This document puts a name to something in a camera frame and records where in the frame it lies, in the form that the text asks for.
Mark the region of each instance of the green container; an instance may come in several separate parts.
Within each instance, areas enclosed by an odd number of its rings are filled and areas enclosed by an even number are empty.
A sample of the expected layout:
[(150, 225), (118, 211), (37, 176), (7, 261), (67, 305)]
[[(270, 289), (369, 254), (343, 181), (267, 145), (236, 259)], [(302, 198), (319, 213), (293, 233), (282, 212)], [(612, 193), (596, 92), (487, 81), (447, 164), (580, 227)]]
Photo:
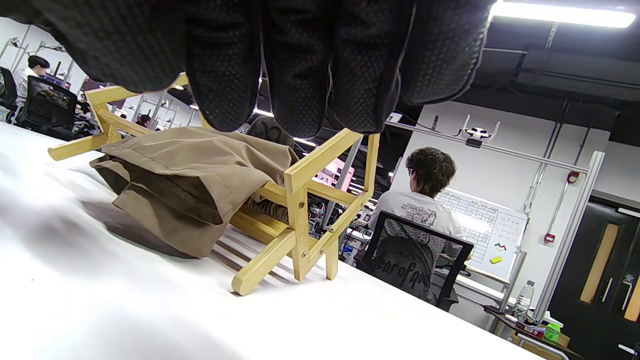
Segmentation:
[(549, 325), (547, 325), (547, 330), (545, 330), (545, 339), (557, 343), (558, 337), (560, 337), (562, 326), (563, 325), (559, 322), (549, 322)]

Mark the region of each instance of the wooden drying rack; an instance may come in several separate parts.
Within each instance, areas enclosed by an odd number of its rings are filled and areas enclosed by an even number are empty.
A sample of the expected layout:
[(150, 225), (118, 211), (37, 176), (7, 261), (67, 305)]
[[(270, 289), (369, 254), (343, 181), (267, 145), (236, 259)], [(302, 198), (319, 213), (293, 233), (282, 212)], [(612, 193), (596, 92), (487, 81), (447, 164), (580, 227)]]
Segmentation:
[[(178, 76), (172, 86), (187, 85), (185, 73)], [(119, 101), (139, 94), (130, 92), (121, 86), (109, 86), (85, 93), (91, 104), (93, 114), (98, 120), (102, 133), (49, 148), (49, 155), (56, 161), (71, 158), (85, 152), (97, 150), (110, 142), (121, 140), (118, 129), (134, 136), (152, 131), (127, 121), (109, 112), (108, 102)], [(204, 127), (209, 127), (200, 114)], [(249, 236), (267, 246), (234, 276), (232, 288), (240, 295), (249, 294), (258, 283), (285, 257), (293, 259), (294, 276), (302, 281), (311, 268), (324, 254), (326, 257), (326, 278), (333, 280), (338, 272), (338, 237), (345, 231), (352, 219), (373, 195), (378, 159), (378, 141), (380, 135), (369, 135), (367, 166), (365, 170), (364, 191), (352, 195), (312, 178), (329, 163), (350, 148), (361, 134), (343, 129), (324, 144), (305, 156), (284, 173), (285, 186), (266, 183), (255, 193), (276, 204), (286, 206), (289, 212), (289, 224), (284, 224), (243, 206), (230, 223), (246, 232)], [(307, 192), (347, 206), (347, 210), (336, 220), (329, 230), (316, 240), (308, 235)]]

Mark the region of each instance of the black ceiling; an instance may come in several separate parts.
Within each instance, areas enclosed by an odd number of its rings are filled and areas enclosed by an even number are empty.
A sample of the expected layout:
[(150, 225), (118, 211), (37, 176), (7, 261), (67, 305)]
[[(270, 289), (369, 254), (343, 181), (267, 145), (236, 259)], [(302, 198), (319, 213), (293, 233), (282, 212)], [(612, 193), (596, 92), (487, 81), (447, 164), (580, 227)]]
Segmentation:
[[(575, 6), (570, 0), (535, 2)], [(589, 7), (602, 3), (625, 6), (626, 12), (640, 15), (637, 1), (595, 0)], [(550, 22), (494, 18), (475, 80), (455, 101), (591, 125), (611, 131), (611, 141), (640, 146), (635, 136), (640, 133), (640, 20), (627, 29), (560, 24), (552, 31), (552, 27)], [(188, 87), (169, 93), (191, 103)], [(270, 109), (267, 79), (262, 81), (257, 107)], [(418, 119), (421, 109), (403, 103), (396, 108), (408, 124)], [(322, 143), (341, 128), (330, 114), (324, 126), (314, 142)], [(389, 185), (388, 173), (404, 154), (410, 135), (396, 127), (387, 127), (382, 134), (377, 171), (381, 191)], [(364, 165), (360, 152), (354, 164), (356, 178), (362, 178)]]

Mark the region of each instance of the door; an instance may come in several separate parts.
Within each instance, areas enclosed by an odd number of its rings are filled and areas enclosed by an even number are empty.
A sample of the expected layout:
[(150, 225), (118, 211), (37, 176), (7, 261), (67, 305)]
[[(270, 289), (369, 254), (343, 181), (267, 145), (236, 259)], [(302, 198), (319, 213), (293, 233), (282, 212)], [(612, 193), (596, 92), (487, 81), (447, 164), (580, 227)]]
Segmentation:
[(638, 224), (637, 218), (593, 199), (580, 221), (549, 309), (564, 323), (569, 347), (586, 360), (602, 359), (598, 353), (604, 325), (623, 287)]
[(632, 356), (619, 345), (634, 348), (640, 343), (640, 241), (637, 240), (627, 258), (617, 291), (609, 303), (609, 320), (603, 327), (598, 347), (600, 359), (631, 360)]

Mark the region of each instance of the khaki pants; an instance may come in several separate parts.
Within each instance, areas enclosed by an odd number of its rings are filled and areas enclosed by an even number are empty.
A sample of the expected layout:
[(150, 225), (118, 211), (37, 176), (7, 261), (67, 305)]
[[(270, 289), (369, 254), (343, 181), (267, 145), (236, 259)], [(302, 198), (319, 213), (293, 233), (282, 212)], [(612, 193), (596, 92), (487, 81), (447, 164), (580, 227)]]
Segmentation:
[(240, 133), (178, 127), (107, 144), (91, 166), (113, 204), (176, 249), (209, 254), (234, 213), (268, 181), (283, 185), (298, 159), (284, 145)]

